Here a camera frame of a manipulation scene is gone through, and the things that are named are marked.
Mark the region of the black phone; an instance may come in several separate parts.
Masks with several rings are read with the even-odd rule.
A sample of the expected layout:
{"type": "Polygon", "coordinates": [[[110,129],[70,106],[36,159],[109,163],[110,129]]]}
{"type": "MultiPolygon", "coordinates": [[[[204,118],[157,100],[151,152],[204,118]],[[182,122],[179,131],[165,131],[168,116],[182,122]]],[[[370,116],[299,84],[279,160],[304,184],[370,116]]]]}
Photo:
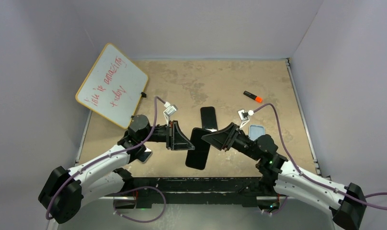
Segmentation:
{"type": "Polygon", "coordinates": [[[210,134],[211,131],[202,128],[193,128],[190,141],[195,149],[187,151],[185,166],[197,170],[204,170],[210,150],[210,144],[202,140],[202,136],[210,134]]]}

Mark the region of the black phone case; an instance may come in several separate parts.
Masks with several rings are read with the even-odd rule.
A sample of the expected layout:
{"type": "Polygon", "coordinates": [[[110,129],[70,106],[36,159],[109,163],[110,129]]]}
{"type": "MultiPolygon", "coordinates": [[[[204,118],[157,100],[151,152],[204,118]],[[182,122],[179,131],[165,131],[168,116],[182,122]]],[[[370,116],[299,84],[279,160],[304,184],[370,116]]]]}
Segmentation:
{"type": "Polygon", "coordinates": [[[216,110],[213,106],[200,108],[202,128],[210,131],[217,131],[216,110]]]}

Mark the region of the light blue phone case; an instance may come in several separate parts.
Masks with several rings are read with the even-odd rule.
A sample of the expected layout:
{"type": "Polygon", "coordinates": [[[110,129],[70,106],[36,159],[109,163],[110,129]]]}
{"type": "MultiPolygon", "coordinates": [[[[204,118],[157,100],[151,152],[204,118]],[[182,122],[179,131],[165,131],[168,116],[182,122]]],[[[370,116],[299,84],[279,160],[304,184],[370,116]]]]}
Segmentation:
{"type": "Polygon", "coordinates": [[[256,140],[258,137],[265,135],[265,128],[261,125],[250,125],[249,127],[249,138],[256,140]]]}

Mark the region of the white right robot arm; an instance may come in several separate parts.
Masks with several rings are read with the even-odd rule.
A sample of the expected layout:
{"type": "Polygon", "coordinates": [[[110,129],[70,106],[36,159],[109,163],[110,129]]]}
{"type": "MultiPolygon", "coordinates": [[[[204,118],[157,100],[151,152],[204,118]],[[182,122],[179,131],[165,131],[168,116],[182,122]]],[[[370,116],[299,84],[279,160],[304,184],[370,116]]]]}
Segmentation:
{"type": "Polygon", "coordinates": [[[202,136],[202,140],[218,150],[233,148],[252,158],[262,174],[260,191],[265,195],[276,192],[296,198],[316,207],[332,218],[345,230],[358,230],[366,205],[361,187],[350,183],[343,185],[319,177],[295,165],[277,152],[278,146],[268,134],[251,140],[238,125],[231,123],[226,128],[202,136]]]}

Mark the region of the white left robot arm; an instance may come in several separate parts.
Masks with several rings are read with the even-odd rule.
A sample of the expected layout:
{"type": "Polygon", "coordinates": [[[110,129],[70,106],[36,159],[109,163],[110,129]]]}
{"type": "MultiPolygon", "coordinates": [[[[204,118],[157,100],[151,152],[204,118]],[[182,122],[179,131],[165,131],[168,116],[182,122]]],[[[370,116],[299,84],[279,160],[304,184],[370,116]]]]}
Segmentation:
{"type": "Polygon", "coordinates": [[[164,142],[168,150],[195,149],[178,121],[160,126],[151,125],[145,115],[133,116],[124,136],[111,149],[79,166],[70,169],[59,166],[51,172],[38,197],[46,208],[46,218],[58,223],[70,220],[92,196],[95,191],[92,185],[100,179],[106,184],[115,183],[114,189],[121,196],[131,194],[133,183],[120,167],[135,160],[145,163],[152,154],[145,142],[164,142]]]}

